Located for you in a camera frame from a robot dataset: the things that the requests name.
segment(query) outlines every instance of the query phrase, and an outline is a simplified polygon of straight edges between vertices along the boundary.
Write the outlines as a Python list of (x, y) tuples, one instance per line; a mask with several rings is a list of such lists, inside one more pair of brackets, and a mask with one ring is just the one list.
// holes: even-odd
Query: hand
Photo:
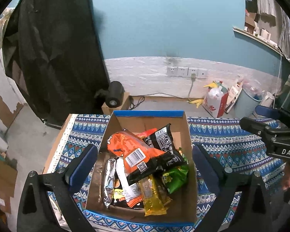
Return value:
[(281, 184), (282, 184), (282, 189), (286, 190), (290, 187), (290, 164), (289, 163), (286, 163), (284, 173), (285, 175), (282, 178)]

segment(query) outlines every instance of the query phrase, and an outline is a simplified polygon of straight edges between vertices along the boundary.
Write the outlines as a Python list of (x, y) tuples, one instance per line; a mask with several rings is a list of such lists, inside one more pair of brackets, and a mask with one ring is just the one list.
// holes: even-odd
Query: black cylinder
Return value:
[(118, 81), (113, 81), (109, 85), (108, 95), (105, 98), (105, 103), (110, 108), (116, 108), (122, 105), (125, 89)]

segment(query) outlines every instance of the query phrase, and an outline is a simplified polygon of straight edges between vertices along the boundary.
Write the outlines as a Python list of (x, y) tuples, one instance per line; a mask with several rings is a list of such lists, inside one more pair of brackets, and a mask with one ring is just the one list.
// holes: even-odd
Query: black cloth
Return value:
[(102, 113), (109, 78), (89, 0), (20, 0), (5, 31), (6, 75), (40, 118), (63, 124), (70, 113)]

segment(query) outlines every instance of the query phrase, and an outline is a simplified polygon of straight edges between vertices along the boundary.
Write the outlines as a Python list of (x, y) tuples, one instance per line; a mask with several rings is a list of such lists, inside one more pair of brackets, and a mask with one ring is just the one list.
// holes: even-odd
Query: white kettle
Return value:
[(269, 91), (266, 92), (266, 96), (261, 101), (260, 105), (270, 107), (272, 102), (274, 100), (273, 94), (271, 94)]

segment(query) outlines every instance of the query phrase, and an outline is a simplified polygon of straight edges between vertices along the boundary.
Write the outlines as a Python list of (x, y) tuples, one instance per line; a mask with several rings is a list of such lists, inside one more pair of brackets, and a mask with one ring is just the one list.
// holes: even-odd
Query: shelf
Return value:
[(272, 49), (273, 51), (277, 52), (279, 55), (280, 55), (280, 54), (283, 55), (283, 53), (280, 53), (280, 51), (279, 51), (278, 49), (276, 49), (276, 48), (274, 48), (273, 46), (271, 46), (270, 44), (268, 44), (268, 43), (262, 41), (260, 38), (257, 38), (256, 36), (250, 34), (249, 32), (243, 31), (243, 30), (241, 30), (241, 29), (239, 29), (239, 28), (237, 28), (237, 27), (233, 27), (233, 31), (235, 31), (235, 32), (237, 32), (237, 33), (240, 33), (240, 34), (242, 34), (242, 35), (246, 35), (246, 36), (248, 36), (248, 37), (250, 37), (250, 38), (252, 38), (252, 39), (258, 41), (259, 43), (262, 43), (262, 44), (264, 44), (265, 46), (269, 47), (269, 48)]

